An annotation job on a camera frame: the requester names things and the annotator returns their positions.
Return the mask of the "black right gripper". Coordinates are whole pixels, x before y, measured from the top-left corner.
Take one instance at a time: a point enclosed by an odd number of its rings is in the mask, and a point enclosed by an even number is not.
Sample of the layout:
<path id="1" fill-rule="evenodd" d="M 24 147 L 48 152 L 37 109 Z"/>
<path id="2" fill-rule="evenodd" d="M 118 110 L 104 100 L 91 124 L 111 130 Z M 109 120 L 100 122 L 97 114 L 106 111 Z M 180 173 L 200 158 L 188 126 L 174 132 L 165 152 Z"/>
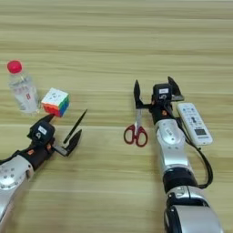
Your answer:
<path id="1" fill-rule="evenodd" d="M 178 84 L 175 80 L 169 76 L 168 83 L 172 86 L 172 98 L 169 100 L 155 100 L 151 97 L 150 104 L 144 104 L 140 99 L 140 86 L 136 80 L 134 86 L 134 99 L 136 103 L 136 109 L 147 109 L 153 118 L 153 123 L 156 124 L 159 120 L 175 119 L 177 123 L 181 124 L 181 117 L 175 117 L 173 115 L 172 102 L 183 101 L 184 97 L 181 94 Z"/>

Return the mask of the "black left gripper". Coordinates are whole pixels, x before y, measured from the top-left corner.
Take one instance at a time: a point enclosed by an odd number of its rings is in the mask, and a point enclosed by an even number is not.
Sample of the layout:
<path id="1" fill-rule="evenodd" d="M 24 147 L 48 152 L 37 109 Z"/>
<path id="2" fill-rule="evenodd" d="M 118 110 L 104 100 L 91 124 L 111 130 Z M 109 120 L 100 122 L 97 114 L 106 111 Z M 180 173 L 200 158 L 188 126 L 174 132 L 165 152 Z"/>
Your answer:
<path id="1" fill-rule="evenodd" d="M 54 114 L 49 114 L 44 116 L 42 120 L 46 123 L 49 123 L 54 118 L 54 116 Z M 53 155 L 55 151 L 64 157 L 68 157 L 77 146 L 78 141 L 81 137 L 81 133 L 82 130 L 78 130 L 70 139 L 69 144 L 66 148 L 59 146 L 55 142 L 54 138 L 43 145 L 36 145 L 34 143 L 31 143 L 29 148 L 23 151 L 23 158 L 25 158 L 31 164 L 33 170 L 37 170 L 43 165 L 46 160 L 48 160 Z"/>

